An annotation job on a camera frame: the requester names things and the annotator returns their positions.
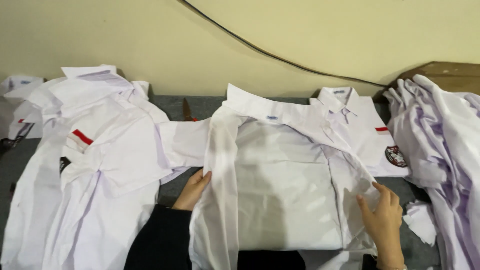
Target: gray felt surface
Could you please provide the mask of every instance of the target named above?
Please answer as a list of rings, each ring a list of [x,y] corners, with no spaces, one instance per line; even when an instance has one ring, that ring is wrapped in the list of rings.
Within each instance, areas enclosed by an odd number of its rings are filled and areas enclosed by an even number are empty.
[[[171,121],[182,121],[182,101],[187,98],[193,117],[199,120],[211,117],[212,114],[222,105],[225,97],[183,97],[183,96],[153,96],[150,101],[162,109]],[[297,104],[308,104],[307,98],[271,98],[280,102]],[[376,104],[377,111],[386,123],[390,118],[387,104]],[[0,243],[3,243],[3,231],[5,228],[10,208],[9,189],[13,182],[16,182],[28,160],[35,152],[40,139],[26,139],[18,146],[4,154],[0,153]],[[172,206],[180,195],[188,178],[199,168],[191,168],[174,181],[160,187],[158,201],[160,204]],[[405,209],[406,204],[415,199],[429,201],[426,193],[411,185],[402,178],[379,177],[377,181],[386,185],[400,197],[400,204]],[[430,266],[439,266],[440,257],[438,247],[430,247],[424,244],[406,224],[400,228],[402,250],[405,256],[405,263],[410,270],[426,270]]]

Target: black cable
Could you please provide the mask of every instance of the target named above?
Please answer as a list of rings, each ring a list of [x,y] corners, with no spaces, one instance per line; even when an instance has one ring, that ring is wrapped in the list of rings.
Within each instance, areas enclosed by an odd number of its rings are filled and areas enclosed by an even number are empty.
[[[353,77],[346,77],[346,76],[340,76],[340,75],[335,75],[335,74],[329,74],[329,73],[325,73],[325,72],[320,72],[320,71],[317,71],[317,70],[314,70],[314,69],[311,69],[311,68],[308,68],[308,67],[304,67],[300,64],[297,64],[297,63],[294,63],[292,61],[289,61],[289,60],[286,60],[286,59],[283,59],[279,56],[276,56],[275,54],[272,54],[262,48],[259,48],[257,47],[256,45],[252,44],[251,42],[245,40],[244,38],[240,37],[239,35],[233,33],[232,31],[226,29],[225,27],[223,27],[222,25],[220,25],[219,23],[217,23],[216,21],[214,21],[213,19],[211,19],[210,17],[208,17],[207,15],[205,15],[203,12],[201,12],[200,10],[198,10],[196,7],[194,7],[192,4],[188,3],[186,0],[177,0],[179,1],[180,3],[186,5],[187,7],[189,7],[190,9],[194,10],[198,15],[200,15],[201,17],[203,17],[204,19],[208,20],[209,22],[213,23],[214,25],[216,25],[217,27],[221,28],[223,31],[229,33],[230,35],[234,36],[236,39],[240,40],[241,42],[243,42],[244,44],[246,44],[247,46],[251,47],[252,49],[256,50],[257,52],[259,53],[262,53],[264,55],[267,55],[267,56],[270,56],[274,59],[277,59],[281,62],[284,62],[284,63],[287,63],[289,65],[292,65],[296,68],[299,68],[301,70],[304,70],[304,71],[307,71],[307,72],[310,72],[310,73],[314,73],[314,74],[318,74],[318,75],[323,75],[323,76],[329,76],[329,77],[334,77],[334,78],[338,78],[338,79],[342,79],[342,80],[347,80],[347,81],[352,81],[352,82],[358,82],[358,83],[364,83],[364,84],[370,84],[370,85],[373,85],[373,86],[378,86],[378,87],[388,87],[388,85],[382,85],[382,84],[378,84],[378,83],[374,83],[374,82],[369,82],[369,81],[366,81],[366,80],[362,80],[362,79],[357,79],[357,78],[353,78]]]

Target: red and white stripe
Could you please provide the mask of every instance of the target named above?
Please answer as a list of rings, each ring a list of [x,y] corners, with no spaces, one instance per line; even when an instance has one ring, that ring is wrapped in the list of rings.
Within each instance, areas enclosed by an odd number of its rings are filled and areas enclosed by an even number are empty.
[[[92,139],[85,136],[85,134],[83,134],[78,129],[68,134],[68,138],[75,141],[83,150],[87,149],[87,147],[89,147],[93,143]]]
[[[376,127],[375,130],[379,135],[390,135],[390,131],[388,131],[388,127]]]

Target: left hand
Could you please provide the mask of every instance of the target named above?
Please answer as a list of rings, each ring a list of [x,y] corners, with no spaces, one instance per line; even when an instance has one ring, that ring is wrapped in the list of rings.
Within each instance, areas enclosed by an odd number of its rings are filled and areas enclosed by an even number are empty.
[[[200,199],[204,188],[212,179],[212,172],[207,172],[205,176],[203,174],[204,170],[201,169],[190,177],[172,209],[193,211],[193,207]]]

